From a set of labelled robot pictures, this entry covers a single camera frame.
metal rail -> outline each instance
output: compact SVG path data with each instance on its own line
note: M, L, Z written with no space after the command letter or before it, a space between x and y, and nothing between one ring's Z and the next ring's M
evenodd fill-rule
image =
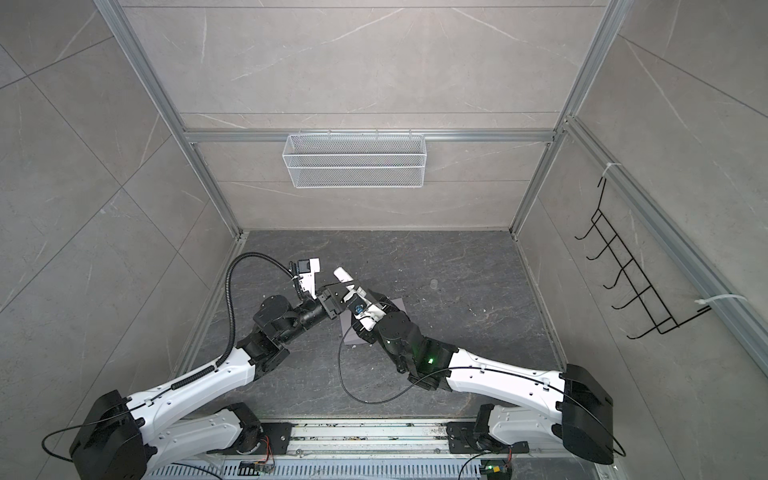
M540 128L509 129L417 129L417 130L323 130L323 129L242 129L242 130L187 130L188 142L285 142L291 134L418 134L427 141L552 141L553 130Z
M474 422L474 418L351 418L351 419L271 419L290 422L293 429L285 455L277 455L270 473L249 471L241 462L263 459L262 455L201 455L179 462L213 471L226 480L254 478L271 480L350 480L353 478L410 478L454 480L474 453L452 454L445 431L447 422ZM481 478L483 459L506 459L506 453L487 453L468 462L462 478ZM565 459L579 472L592 467L575 458L568 450L537 449L515 456L515 462L543 465L552 459ZM147 480L188 480L211 478L194 468L169 465L149 473ZM605 469L602 478L618 480Z
M544 180L549 173L549 169L554 163L554 159L558 155L560 146L562 145L562 130L566 119L578 112L581 104L584 103L584 99L587 97L589 88L594 82L594 78L598 75L600 66L603 65L603 61L611 48L616 34L621 27L621 23L624 21L624 17L627 16L633 0L611 0L608 7L605 9L603 19L598 26L597 32L592 38L592 43L587 51L587 56L584 59L584 64L581 66L576 81L571 88L571 93L568 94L568 98L565 101L563 111L560 112L555 132L557 132L552 145L544 151L541 159L536 166L536 171L528 182L528 188L525 190L523 199L520 202L518 211L515 214L515 218L512 220L512 225L509 226L509 231L514 238L520 234L520 229L525 223L525 219L528 218L528 213L533 207L533 203L538 196L541 185L544 184Z
M120 47L123 49L128 62L131 64L131 67L133 67L142 85L147 90L147 93L152 99L152 103L154 103L154 106L160 113L163 121L176 139L176 142L179 144L187 161L189 161L197 178L200 179L206 192L208 192L208 196L214 203L222 220L224 220L227 228L230 229L232 236L237 237L241 232L237 220L227 204L227 201L224 200L224 196L219 190L219 186L214 180L214 177L205 166L202 155L200 155L200 152L184 138L184 124L181 122L181 117L171 103L168 94L163 89L152 66L149 64L144 49L142 49L133 28L131 28L128 23L128 19L125 17L122 7L118 4L117 0L94 0L94 3L101 13L101 16L104 18L104 21L107 22L110 30L112 30L112 33L117 39Z
M618 163L578 118L568 118L565 128L600 169L609 163ZM738 293L625 168L614 165L606 170L605 177L613 182L619 195L703 298ZM726 298L712 302L710 306L768 376L768 327L765 320L743 300Z

red wire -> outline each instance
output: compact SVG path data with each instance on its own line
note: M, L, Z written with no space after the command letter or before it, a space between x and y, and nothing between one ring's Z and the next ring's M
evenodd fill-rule
M270 447L270 437L264 436L266 439L266 458L264 460L259 460L257 463L267 463L270 460L270 453L272 453L272 448Z

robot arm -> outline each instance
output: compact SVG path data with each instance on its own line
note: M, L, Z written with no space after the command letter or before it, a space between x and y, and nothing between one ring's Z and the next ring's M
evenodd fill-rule
M410 318L381 294L365 291L343 269L334 274L335 298L347 294L343 306L359 320L360 338L379 343L398 372L427 390L471 392L523 406L539 417L505 424L505 407L490 406L475 432L479 448L499 449L517 441L554 439L574 455L591 462L613 463L613 399L590 373L568 364L565 372L523 369L484 359L465 349L423 336Z
M319 261L300 269L297 276L311 297L304 296L295 307L283 296L266 298L253 317L253 331L219 366L214 360L127 398L114 390L97 399L70 447L81 478L138 479L201 452L253 451L261 427L244 404L202 419L181 419L266 375L288 357L286 344L347 309L357 320L352 328L358 335L379 343L398 372L407 372L417 386L479 393L537 414L516 418L506 407L484 406L472 433L477 448L547 439L592 462L613 462L612 400L586 370L568 365L565 372L544 372L484 359L423 336L386 296L364 290L341 268L334 272L339 282L319 293L313 279Z

aluminum frame rail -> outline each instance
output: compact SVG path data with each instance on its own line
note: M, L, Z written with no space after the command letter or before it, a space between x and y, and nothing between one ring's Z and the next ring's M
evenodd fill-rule
M187 141L199 142L285 142L291 134L414 134L424 135L427 141L552 141L554 131L540 128L509 129L242 129L242 130L187 130Z
M616 38L616 34L621 27L624 18L627 16L633 0L611 0L608 6L605 8L605 14L598 26L598 30L595 32L592 38L592 43L587 51L587 56L584 59L584 64L581 66L574 85L571 88L571 93L568 95L568 99L565 101L565 106L560 112L557 125L554 128L554 140L551 144L547 145L541 159L536 166L536 171L528 182L528 188L525 189L525 194L520 202L515 217L512 219L512 224L509 226L509 231L516 239L520 234L520 229L525 223L525 219L531 212L538 192L541 190L541 186L544 184L544 180L549 173L549 169L552 168L554 159L558 156L560 146L563 141L563 127L568 117L575 115L581 104L584 103L584 99L589 93L589 89L594 82L594 78L598 75L600 66L603 65L608 50Z
M286 455L275 458L276 468L270 473L255 475L240 467L242 461L261 460L263 456L201 455L178 462L182 465L160 468L148 473L145 478L213 478L183 466L194 465L212 470L226 480L255 477L272 480L455 480L462 465L474 455L450 453L445 431L447 422L474 422L474 418L314 418L263 421L293 424ZM520 454L519 457L542 461L549 458L574 458L564 447L543 450L531 447L530 453ZM471 460L464 468L462 478L479 480L482 473L481 460L486 458L506 460L507 454L488 453ZM617 458L614 465L595 465L594 470L605 480L626 480L620 458Z

white wire mesh basket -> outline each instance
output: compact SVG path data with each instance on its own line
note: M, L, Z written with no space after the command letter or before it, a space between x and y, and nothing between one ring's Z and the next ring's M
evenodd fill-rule
M292 134L283 159L296 188L421 187L427 147L418 134Z

